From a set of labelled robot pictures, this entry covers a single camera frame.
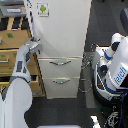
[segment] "white robot body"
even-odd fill
[[[107,101],[120,99],[127,86],[124,82],[128,74],[128,37],[119,33],[112,36],[110,47],[97,47],[92,69],[94,70],[94,88],[98,95]]]

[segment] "floor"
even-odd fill
[[[111,36],[119,32],[127,35],[120,22],[120,12],[128,7],[128,0],[93,0],[85,54],[91,52],[91,44],[109,46]],[[81,79],[91,81],[90,67],[81,70]],[[80,80],[79,86],[82,90],[90,89],[91,84],[87,80]],[[101,113],[101,104],[95,99],[92,89],[86,93],[78,91],[76,99],[53,99],[34,98],[32,107],[25,114],[25,119],[30,128],[41,125],[79,125],[82,128],[92,128],[91,115],[98,117],[103,128],[106,121]]]

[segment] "sticker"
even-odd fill
[[[1,57],[6,57],[5,55],[0,55]]]
[[[8,38],[13,38],[12,33],[7,33]]]
[[[13,69],[13,67],[9,67],[9,69]]]
[[[13,53],[13,56],[16,58],[17,53]]]
[[[48,17],[49,16],[48,3],[37,3],[37,11],[39,16]]]

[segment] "cabinet door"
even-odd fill
[[[43,79],[46,96],[53,98],[76,98],[78,92],[78,78],[65,79]]]
[[[79,77],[82,59],[39,59],[42,78]]]
[[[48,3],[49,16],[39,16],[38,3]],[[29,8],[24,0],[29,25]],[[43,49],[38,57],[82,56],[86,40],[91,0],[31,0],[35,32]]]

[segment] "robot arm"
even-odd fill
[[[0,128],[28,128],[24,113],[32,104],[31,82],[27,64],[30,53],[40,50],[40,41],[27,40],[17,52],[9,86],[0,94]]]

